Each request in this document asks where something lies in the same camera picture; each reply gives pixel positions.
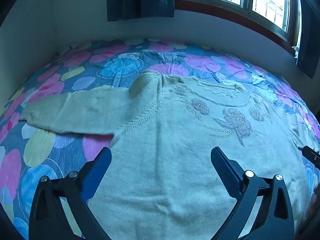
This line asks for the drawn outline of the person's right hand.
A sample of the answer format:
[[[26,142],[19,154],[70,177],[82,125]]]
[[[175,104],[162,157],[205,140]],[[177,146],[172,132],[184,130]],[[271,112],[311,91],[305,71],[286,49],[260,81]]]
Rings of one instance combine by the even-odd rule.
[[[310,203],[308,205],[307,211],[306,211],[306,218],[311,217],[318,209],[319,206],[319,184],[315,186],[313,189],[313,194],[310,199]]]

